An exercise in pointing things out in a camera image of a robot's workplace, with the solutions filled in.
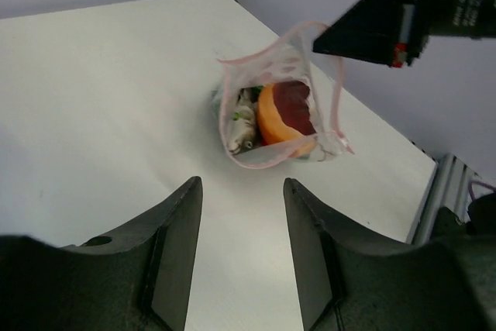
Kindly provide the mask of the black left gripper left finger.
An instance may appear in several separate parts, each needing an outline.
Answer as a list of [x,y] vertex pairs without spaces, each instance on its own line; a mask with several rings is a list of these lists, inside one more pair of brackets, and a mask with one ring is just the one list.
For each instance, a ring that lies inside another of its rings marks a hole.
[[183,330],[202,217],[199,177],[75,246],[1,238],[3,330]]

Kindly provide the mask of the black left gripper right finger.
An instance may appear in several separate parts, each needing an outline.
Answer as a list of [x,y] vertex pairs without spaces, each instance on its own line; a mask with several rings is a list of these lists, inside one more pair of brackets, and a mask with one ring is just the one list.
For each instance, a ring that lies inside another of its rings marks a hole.
[[495,238],[383,236],[294,178],[284,204],[306,330],[493,330]]

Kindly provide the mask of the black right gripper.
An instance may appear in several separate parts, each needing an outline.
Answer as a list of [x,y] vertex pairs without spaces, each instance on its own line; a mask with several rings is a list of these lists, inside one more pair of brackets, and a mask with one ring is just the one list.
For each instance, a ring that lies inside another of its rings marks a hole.
[[429,37],[495,37],[495,0],[359,0],[312,44],[315,53],[412,64]]

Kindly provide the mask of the clear zip top bag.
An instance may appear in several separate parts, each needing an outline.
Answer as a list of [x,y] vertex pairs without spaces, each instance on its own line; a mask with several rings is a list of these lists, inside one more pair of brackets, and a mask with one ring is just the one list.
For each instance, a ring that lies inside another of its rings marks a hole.
[[254,54],[221,60],[223,81],[212,95],[226,156],[237,165],[267,169],[287,160],[323,162],[352,153],[339,125],[344,64],[330,58],[334,77],[319,88],[312,77],[313,29],[301,22]]

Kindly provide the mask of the orange red fake papaya slice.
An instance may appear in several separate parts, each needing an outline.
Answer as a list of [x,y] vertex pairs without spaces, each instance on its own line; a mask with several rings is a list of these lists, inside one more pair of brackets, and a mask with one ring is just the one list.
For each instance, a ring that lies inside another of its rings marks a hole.
[[297,80],[272,83],[261,89],[256,118],[262,147],[316,134],[310,120],[309,95],[310,87]]

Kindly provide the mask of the grey fake fish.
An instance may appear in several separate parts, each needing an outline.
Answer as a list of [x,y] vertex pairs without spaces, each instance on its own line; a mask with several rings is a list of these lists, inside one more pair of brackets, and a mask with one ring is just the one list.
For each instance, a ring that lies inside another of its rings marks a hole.
[[252,150],[257,142],[257,118],[253,91],[243,88],[239,91],[231,117],[227,149],[232,155]]

